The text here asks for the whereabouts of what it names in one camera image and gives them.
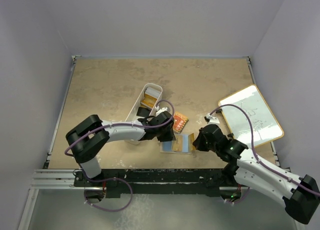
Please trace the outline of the gold credit card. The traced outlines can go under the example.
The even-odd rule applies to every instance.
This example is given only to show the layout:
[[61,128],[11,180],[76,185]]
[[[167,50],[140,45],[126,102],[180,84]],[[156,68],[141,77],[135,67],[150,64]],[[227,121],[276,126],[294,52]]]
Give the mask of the gold credit card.
[[176,136],[175,140],[172,141],[171,149],[173,152],[182,152],[183,150],[183,136]]
[[195,135],[194,135],[194,133],[189,134],[189,135],[188,135],[188,150],[189,150],[190,152],[196,150],[195,146],[193,145],[194,141],[195,141]]

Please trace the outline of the white credit card stack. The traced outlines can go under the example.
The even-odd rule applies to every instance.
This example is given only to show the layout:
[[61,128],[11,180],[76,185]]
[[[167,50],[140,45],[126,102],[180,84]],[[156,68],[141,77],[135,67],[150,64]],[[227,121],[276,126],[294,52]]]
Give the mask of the white credit card stack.
[[145,93],[145,95],[151,96],[155,99],[158,99],[161,94],[160,91],[158,91],[150,86],[145,89],[144,93]]

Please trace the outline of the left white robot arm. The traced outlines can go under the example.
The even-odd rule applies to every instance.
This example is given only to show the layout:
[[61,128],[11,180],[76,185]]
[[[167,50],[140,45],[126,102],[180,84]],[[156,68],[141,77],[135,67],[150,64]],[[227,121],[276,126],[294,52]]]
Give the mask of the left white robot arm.
[[132,122],[103,121],[95,114],[70,130],[65,138],[69,144],[68,149],[85,173],[85,180],[91,186],[98,186],[103,181],[103,174],[97,154],[106,143],[154,138],[159,142],[172,141],[175,139],[174,122],[173,116],[166,110]]

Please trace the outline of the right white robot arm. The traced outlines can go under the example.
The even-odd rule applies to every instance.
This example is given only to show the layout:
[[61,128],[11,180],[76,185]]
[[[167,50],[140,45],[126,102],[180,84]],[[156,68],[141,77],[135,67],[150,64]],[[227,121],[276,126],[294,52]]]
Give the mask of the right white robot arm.
[[320,190],[313,177],[301,177],[265,160],[246,144],[227,138],[216,124],[200,128],[193,146],[213,151],[227,163],[222,170],[226,185],[238,183],[268,196],[301,224],[309,224],[320,205]]

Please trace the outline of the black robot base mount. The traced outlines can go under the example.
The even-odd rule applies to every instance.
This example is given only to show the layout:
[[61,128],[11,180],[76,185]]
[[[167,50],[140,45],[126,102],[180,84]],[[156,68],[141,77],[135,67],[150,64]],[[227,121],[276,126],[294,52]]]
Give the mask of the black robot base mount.
[[81,170],[73,175],[75,187],[97,198],[119,198],[122,194],[239,197],[246,190],[219,168],[102,169],[92,180]]

